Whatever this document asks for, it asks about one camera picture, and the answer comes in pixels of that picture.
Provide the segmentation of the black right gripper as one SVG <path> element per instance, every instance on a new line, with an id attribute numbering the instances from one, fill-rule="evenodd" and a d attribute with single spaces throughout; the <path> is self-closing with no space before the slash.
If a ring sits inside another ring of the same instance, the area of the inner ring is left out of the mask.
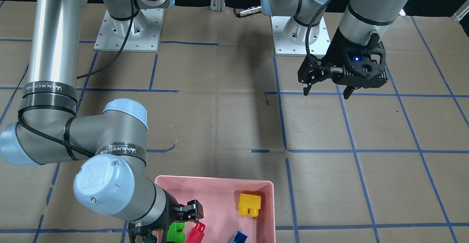
<path id="1" fill-rule="evenodd" d="M 163 190 L 156 188 L 154 199 L 149 210 L 141 218 L 128 224 L 128 237 L 130 243 L 135 243 L 137 237 L 141 237 L 144 243 L 157 243 L 158 237 L 154 230 L 162 231 L 161 242 L 165 242 L 169 227 L 173 222 L 199 223 L 204 218 L 202 204 L 194 199 L 186 205 L 179 205 L 176 199 Z"/>

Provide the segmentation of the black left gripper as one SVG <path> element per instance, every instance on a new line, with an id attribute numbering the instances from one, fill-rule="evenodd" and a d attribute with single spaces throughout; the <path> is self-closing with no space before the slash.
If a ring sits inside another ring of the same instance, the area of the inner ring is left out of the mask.
<path id="1" fill-rule="evenodd" d="M 306 56 L 298 69 L 298 82 L 303 84 L 303 95 L 307 96 L 313 84 L 332 77 L 333 82 L 345 85 L 343 98 L 349 99 L 355 88 L 380 88 L 388 82 L 385 70 L 385 48 L 378 33 L 367 34 L 365 45 L 349 41 L 337 29 L 322 60 L 343 68 L 335 74 L 316 56 Z"/>

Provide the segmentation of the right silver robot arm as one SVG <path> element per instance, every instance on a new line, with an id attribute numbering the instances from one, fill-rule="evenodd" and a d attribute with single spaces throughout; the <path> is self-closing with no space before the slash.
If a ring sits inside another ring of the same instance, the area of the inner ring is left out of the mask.
<path id="1" fill-rule="evenodd" d="M 130 242 L 141 236 L 165 243 L 174 222 L 204 218 L 197 200 L 182 205 L 145 176 L 147 110 L 118 98 L 102 114 L 77 117 L 77 59 L 80 17 L 87 0 L 37 0 L 29 61 L 17 122 L 1 132 L 1 156 L 14 166 L 84 161 L 75 176 L 77 200 L 92 211 L 127 221 Z M 174 0 L 109 0 L 117 21 L 132 26 L 143 20 L 141 8 L 169 8 Z"/>

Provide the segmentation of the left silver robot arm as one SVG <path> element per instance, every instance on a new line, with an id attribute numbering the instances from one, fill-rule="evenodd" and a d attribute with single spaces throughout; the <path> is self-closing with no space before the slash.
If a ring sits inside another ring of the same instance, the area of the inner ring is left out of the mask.
<path id="1" fill-rule="evenodd" d="M 345 99 L 358 89 L 376 89 L 388 82 L 382 40 L 408 0 L 350 0 L 320 59 L 310 46 L 325 9 L 333 0 L 260 1 L 264 15 L 290 17 L 285 33 L 290 41 L 306 49 L 298 69 L 298 82 L 303 85 L 305 96 L 312 85 L 328 79 L 345 86 Z"/>

